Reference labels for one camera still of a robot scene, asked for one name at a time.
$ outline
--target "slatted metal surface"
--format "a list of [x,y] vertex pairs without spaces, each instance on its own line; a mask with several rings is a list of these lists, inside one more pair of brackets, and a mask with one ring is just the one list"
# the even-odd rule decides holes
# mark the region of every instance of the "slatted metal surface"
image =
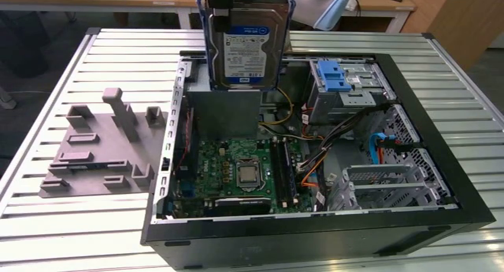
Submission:
[[[283,264],[233,271],[459,271],[504,269],[504,133],[499,115],[472,89],[436,43],[412,34],[293,32],[296,51],[391,54],[491,207],[497,222],[392,258]],[[203,49],[203,34],[184,30],[101,30],[85,36],[13,163],[1,179],[1,271],[169,271],[139,245],[147,194],[41,199],[39,185],[56,154],[71,104],[109,113],[105,87],[120,87],[133,111],[168,110],[180,50]]]

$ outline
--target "cpu socket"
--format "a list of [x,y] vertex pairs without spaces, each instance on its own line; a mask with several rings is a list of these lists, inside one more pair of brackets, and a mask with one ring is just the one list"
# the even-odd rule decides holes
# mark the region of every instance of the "cpu socket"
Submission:
[[260,186],[260,162],[257,158],[243,158],[236,161],[236,186],[244,191],[253,191]]

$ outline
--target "yellow wire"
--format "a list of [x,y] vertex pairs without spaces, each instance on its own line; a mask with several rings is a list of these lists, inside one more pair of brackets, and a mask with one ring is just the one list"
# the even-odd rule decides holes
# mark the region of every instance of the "yellow wire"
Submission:
[[291,111],[289,111],[288,116],[287,116],[284,119],[277,120],[276,122],[260,122],[259,124],[263,125],[263,126],[264,126],[264,125],[271,126],[271,125],[276,125],[276,124],[284,123],[284,122],[287,122],[287,121],[291,119],[291,117],[292,117],[292,113],[293,113],[293,105],[292,105],[291,98],[289,98],[289,96],[287,95],[287,93],[285,93],[280,88],[277,88],[277,90],[279,90],[279,92],[281,93],[281,95],[285,96],[287,101],[289,102]]

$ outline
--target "ram slot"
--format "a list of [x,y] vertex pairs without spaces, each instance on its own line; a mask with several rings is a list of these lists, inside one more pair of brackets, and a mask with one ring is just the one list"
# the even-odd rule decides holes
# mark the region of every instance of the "ram slot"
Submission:
[[276,202],[279,207],[285,208],[292,204],[289,175],[285,171],[285,166],[288,166],[291,163],[288,161],[288,156],[285,155],[285,143],[272,141],[269,143],[269,153],[273,170]]
[[297,195],[293,165],[289,159],[289,149],[288,149],[287,143],[285,142],[280,142],[280,143],[281,143],[281,147],[284,148],[284,159],[285,159],[285,163],[283,163],[281,165],[283,165],[284,173],[288,179],[287,185],[289,187],[289,197],[292,201]]

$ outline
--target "hard drive label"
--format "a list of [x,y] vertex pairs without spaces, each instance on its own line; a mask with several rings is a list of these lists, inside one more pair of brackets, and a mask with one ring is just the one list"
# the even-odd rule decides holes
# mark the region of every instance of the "hard drive label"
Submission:
[[224,33],[224,73],[232,83],[260,82],[267,67],[263,46],[269,40],[269,28],[235,26]]

